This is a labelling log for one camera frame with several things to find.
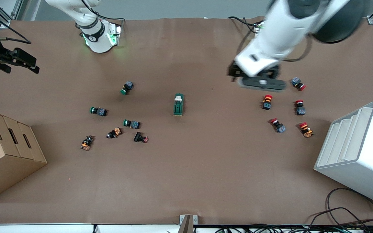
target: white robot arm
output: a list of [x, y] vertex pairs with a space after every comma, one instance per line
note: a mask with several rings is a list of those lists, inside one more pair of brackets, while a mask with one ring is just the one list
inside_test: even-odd
[[362, 0], [274, 0], [263, 29], [235, 57], [229, 75], [240, 77], [241, 87], [284, 90], [286, 83], [275, 79], [278, 64], [294, 47], [309, 33], [322, 42], [347, 38], [359, 25], [364, 9]]
[[87, 46], [93, 52], [104, 53], [117, 45], [121, 26], [100, 19], [88, 7], [95, 7], [101, 0], [46, 0], [46, 2], [63, 11], [76, 21], [83, 32]]

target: metal bracket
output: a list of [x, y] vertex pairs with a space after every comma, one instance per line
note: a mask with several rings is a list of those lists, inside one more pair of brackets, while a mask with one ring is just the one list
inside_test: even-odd
[[180, 215], [179, 220], [182, 222], [178, 233], [193, 233], [194, 224], [198, 224], [198, 215]]
[[369, 15], [367, 15], [367, 21], [368, 21], [368, 24], [369, 24], [369, 25], [373, 25], [373, 22], [372, 22], [371, 19], [369, 18]]
[[5, 25], [1, 25], [0, 28], [1, 28], [1, 29], [7, 29], [7, 27], [6, 27]]
[[[184, 220], [185, 215], [187, 214], [183, 214], [179, 216], [179, 224], [182, 224], [182, 221]], [[191, 216], [192, 216], [194, 225], [198, 225], [198, 215], [191, 215]]]

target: green led light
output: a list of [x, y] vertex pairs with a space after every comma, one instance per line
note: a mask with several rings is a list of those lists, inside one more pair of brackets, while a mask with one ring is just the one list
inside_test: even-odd
[[116, 37], [112, 34], [107, 34], [108, 35], [108, 38], [109, 38], [109, 41], [110, 41], [110, 44], [112, 45], [115, 45], [116, 44]]
[[84, 41], [86, 41], [86, 45], [89, 46], [89, 43], [87, 42], [86, 36], [83, 35]]

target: brown table surface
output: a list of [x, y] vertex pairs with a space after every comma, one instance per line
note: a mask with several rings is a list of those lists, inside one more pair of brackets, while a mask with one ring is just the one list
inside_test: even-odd
[[[373, 101], [373, 26], [364, 22], [338, 44], [314, 41], [305, 59], [283, 62], [280, 79], [298, 76], [307, 88], [273, 93], [265, 111], [260, 102], [271, 93], [226, 76], [243, 25], [127, 21], [125, 46], [96, 54], [73, 24], [13, 22], [32, 45], [4, 42], [37, 57], [40, 74], [0, 72], [0, 113], [32, 126], [48, 165], [0, 194], [0, 223], [171, 224], [198, 214], [201, 224], [305, 224], [342, 187], [313, 166], [330, 122]], [[122, 96], [127, 80], [135, 87]], [[172, 115], [175, 93], [185, 95], [182, 117]], [[297, 99], [305, 116], [294, 113]], [[109, 115], [91, 115], [92, 106]], [[269, 124], [275, 117], [285, 133]], [[147, 144], [132, 141], [126, 118], [142, 123]], [[302, 136], [303, 121], [315, 136]], [[115, 127], [124, 133], [107, 139]], [[79, 148], [87, 135], [96, 136], [89, 152]], [[336, 192], [331, 206], [373, 218], [373, 207], [349, 192]]]

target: electrical component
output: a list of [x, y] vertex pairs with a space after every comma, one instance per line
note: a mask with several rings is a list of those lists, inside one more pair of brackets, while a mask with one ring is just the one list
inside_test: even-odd
[[298, 77], [294, 77], [290, 82], [294, 87], [299, 89], [299, 91], [303, 91], [306, 88], [306, 85], [304, 85]]
[[174, 101], [174, 116], [182, 116], [184, 111], [184, 95], [181, 93], [175, 94]]
[[84, 150], [89, 150], [90, 146], [92, 145], [93, 142], [93, 136], [89, 135], [86, 136], [86, 139], [82, 142], [80, 148]]
[[271, 99], [273, 97], [269, 94], [265, 95], [265, 99], [263, 100], [263, 109], [269, 110], [271, 108]]
[[107, 110], [104, 109], [104, 108], [95, 108], [95, 107], [91, 107], [90, 108], [90, 113], [91, 114], [97, 114], [99, 116], [103, 116], [105, 117], [106, 114], [107, 114]]
[[303, 100], [299, 99], [295, 102], [296, 105], [296, 115], [303, 116], [306, 114], [305, 106], [303, 105]]
[[284, 131], [286, 131], [286, 127], [283, 124], [281, 124], [280, 122], [278, 122], [277, 118], [274, 118], [270, 122], [271, 122], [271, 124], [274, 125], [274, 127], [276, 128], [276, 131], [278, 133], [283, 133]]
[[119, 127], [116, 127], [116, 128], [114, 128], [114, 130], [112, 130], [110, 133], [108, 133], [108, 134], [106, 135], [106, 138], [107, 138], [107, 139], [116, 138], [116, 137], [119, 136], [120, 134], [122, 134], [122, 131], [120, 130]]
[[302, 129], [302, 134], [305, 138], [311, 137], [313, 135], [313, 131], [308, 127], [306, 122], [300, 123], [299, 127]]
[[130, 128], [139, 128], [141, 124], [137, 121], [128, 121], [128, 120], [124, 120], [123, 121], [123, 126], [126, 126], [126, 127], [130, 127]]
[[130, 90], [133, 89], [133, 83], [131, 81], [127, 81], [124, 85], [123, 85], [123, 88], [122, 90], [120, 90], [120, 93], [122, 93], [122, 95], [127, 95], [128, 92]]
[[141, 132], [137, 132], [135, 137], [133, 138], [133, 141], [134, 142], [143, 142], [143, 143], [147, 143], [148, 142], [148, 137], [143, 137]]

